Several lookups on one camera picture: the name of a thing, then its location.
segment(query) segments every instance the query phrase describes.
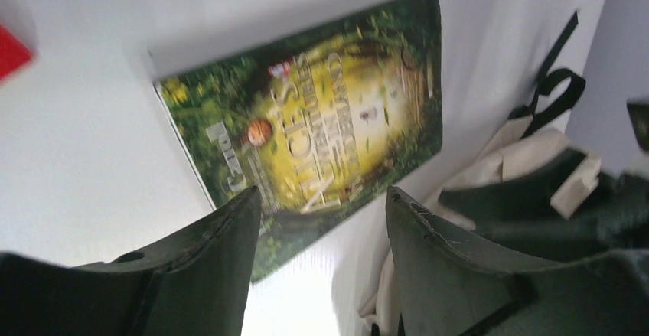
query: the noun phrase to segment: red block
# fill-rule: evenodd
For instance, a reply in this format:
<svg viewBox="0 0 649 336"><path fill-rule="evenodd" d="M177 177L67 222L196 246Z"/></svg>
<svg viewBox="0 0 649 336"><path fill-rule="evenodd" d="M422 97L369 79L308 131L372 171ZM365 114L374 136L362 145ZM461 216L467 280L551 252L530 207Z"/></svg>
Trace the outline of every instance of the red block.
<svg viewBox="0 0 649 336"><path fill-rule="evenodd" d="M0 80L31 60L31 52L0 26Z"/></svg>

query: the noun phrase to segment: green book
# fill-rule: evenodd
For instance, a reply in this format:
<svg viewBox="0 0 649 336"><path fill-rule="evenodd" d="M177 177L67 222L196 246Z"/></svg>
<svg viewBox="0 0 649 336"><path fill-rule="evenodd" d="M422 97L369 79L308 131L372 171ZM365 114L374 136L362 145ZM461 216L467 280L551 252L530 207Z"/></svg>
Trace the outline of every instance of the green book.
<svg viewBox="0 0 649 336"><path fill-rule="evenodd" d="M214 207L262 195L253 281L442 146L439 0L392 0L155 83Z"/></svg>

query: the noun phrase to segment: black strap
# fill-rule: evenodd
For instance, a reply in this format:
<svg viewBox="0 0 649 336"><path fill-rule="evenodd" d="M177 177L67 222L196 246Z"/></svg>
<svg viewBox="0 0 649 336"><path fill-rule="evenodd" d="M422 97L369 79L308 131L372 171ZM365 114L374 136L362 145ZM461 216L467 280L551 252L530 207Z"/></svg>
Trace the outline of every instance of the black strap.
<svg viewBox="0 0 649 336"><path fill-rule="evenodd" d="M563 49L563 46L566 45L566 42L574 32L578 23L577 12L575 12L570 18L570 21L568 21L568 24L564 27L559 38L556 40L556 43L552 46L552 49L550 49L546 59L541 64L541 68L534 79L536 89L534 90L532 102L530 105L517 107L509 115L509 119L532 116L533 121L523 134L523 138L543 128L564 112L572 109L575 104L577 104L579 97L581 97L585 89L584 78L567 68L560 68L548 74L551 66L559 56L559 52ZM536 106L539 102L539 96L549 96L561 82L568 79L570 79L570 84L566 88L566 91L564 91L563 94L544 111L537 113Z"/></svg>

